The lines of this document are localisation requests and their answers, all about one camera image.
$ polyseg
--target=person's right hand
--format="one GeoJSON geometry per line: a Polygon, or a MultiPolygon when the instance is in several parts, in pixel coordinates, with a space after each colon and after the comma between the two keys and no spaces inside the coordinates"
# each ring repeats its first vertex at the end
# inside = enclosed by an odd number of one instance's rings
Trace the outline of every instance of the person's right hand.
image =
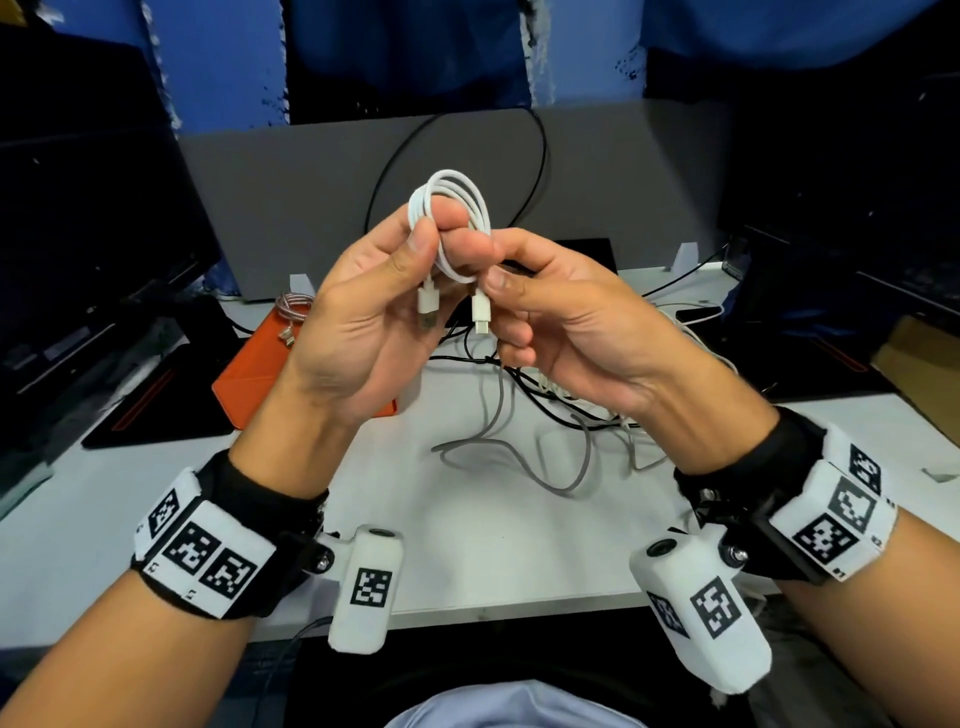
{"type": "Polygon", "coordinates": [[[497,250],[533,278],[491,268],[480,285],[494,303],[503,363],[537,367],[611,411],[641,414],[658,377],[700,351],[616,273],[524,230],[494,231],[497,250]]]}

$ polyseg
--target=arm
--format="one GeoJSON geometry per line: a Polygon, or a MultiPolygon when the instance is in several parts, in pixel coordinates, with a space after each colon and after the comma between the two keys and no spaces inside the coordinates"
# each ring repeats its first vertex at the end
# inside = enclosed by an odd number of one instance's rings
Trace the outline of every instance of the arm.
{"type": "MultiPolygon", "coordinates": [[[[441,229],[467,224],[467,212],[451,201],[433,206],[441,229]]],[[[231,449],[233,465],[260,485],[293,497],[321,494],[360,424],[436,348],[444,330],[417,328],[412,297],[430,272],[440,236],[429,220],[413,234],[405,221],[402,208],[344,252],[273,391],[231,449]]],[[[502,259],[480,233],[461,236],[447,255],[471,268],[502,259]]],[[[441,289],[443,322],[466,289],[441,289]]],[[[0,713],[0,728],[199,728],[252,628],[253,619],[182,612],[127,572],[20,686],[0,713]]]]}
{"type": "MultiPolygon", "coordinates": [[[[726,467],[773,429],[773,407],[617,276],[530,233],[497,236],[538,271],[484,276],[504,363],[632,415],[685,473],[726,467]]],[[[960,544],[901,509],[884,554],[850,580],[780,588],[905,726],[960,725],[960,544]]]]}

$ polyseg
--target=brown box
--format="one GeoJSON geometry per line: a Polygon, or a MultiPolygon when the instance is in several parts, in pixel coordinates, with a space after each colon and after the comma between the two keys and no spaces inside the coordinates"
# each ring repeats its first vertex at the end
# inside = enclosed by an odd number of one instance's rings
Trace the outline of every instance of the brown box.
{"type": "Polygon", "coordinates": [[[960,446],[960,339],[908,316],[876,353],[874,366],[960,446]]]}

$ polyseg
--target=metal connector tip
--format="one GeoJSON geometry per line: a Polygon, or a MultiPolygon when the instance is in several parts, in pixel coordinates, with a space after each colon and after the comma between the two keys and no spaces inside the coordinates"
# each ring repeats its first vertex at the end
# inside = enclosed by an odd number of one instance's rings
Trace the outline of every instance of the metal connector tip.
{"type": "Polygon", "coordinates": [[[437,325],[437,312],[430,311],[430,313],[421,313],[420,316],[420,328],[424,331],[429,331],[431,328],[437,325]]]}

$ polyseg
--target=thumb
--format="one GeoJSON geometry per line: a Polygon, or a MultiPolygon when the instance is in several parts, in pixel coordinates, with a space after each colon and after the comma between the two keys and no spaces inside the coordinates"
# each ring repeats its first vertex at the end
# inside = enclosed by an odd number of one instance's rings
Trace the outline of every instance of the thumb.
{"type": "Polygon", "coordinates": [[[592,283],[528,278],[493,266],[481,276],[480,287],[494,303],[504,308],[572,319],[589,309],[592,283]]]}
{"type": "Polygon", "coordinates": [[[414,227],[406,243],[389,258],[348,283],[350,295],[364,312],[378,313],[398,296],[412,291],[430,275],[440,234],[429,218],[414,227]]]}

